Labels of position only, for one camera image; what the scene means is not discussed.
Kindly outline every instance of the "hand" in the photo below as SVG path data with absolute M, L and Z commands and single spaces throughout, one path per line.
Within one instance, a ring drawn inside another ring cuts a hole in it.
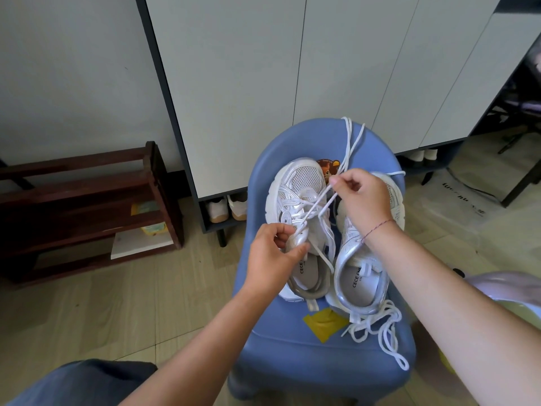
M 329 178 L 329 184 L 342 198 L 346 212 L 361 235 L 392 219 L 387 185 L 364 169 L 354 168 Z
M 296 246 L 284 253 L 286 241 L 295 227 L 286 224 L 263 224 L 250 246 L 248 272 L 242 287 L 269 301 L 282 290 L 293 272 L 293 267 L 310 249 L 309 243 Z

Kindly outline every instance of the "right hand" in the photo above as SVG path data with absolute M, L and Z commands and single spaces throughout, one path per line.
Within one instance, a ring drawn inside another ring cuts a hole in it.
M 331 176 L 329 184 L 342 198 L 347 216 L 361 235 L 366 236 L 377 225 L 393 219 L 389 190 L 377 176 L 364 169 L 353 168 Z

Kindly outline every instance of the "wall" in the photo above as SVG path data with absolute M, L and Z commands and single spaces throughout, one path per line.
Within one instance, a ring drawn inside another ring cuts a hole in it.
M 154 140 L 182 169 L 135 0 L 0 0 L 0 33 L 4 162 Z

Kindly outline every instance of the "forearm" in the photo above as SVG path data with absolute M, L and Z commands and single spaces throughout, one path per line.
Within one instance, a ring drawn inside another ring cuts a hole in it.
M 239 293 L 184 349 L 122 404 L 212 405 L 270 300 Z
M 367 243 L 478 402 L 541 398 L 537 329 L 464 282 L 394 223 Z

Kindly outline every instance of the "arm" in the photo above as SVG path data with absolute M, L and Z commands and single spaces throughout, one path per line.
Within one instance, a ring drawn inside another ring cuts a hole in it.
M 216 317 L 122 406 L 212 405 L 252 328 L 291 275 L 309 244 L 288 253 L 278 248 L 295 228 L 262 225 L 250 247 L 246 281 Z
M 331 183 L 362 234 L 391 218 L 379 178 L 352 169 Z M 464 282 L 394 221 L 366 243 L 480 404 L 539 404 L 541 331 Z

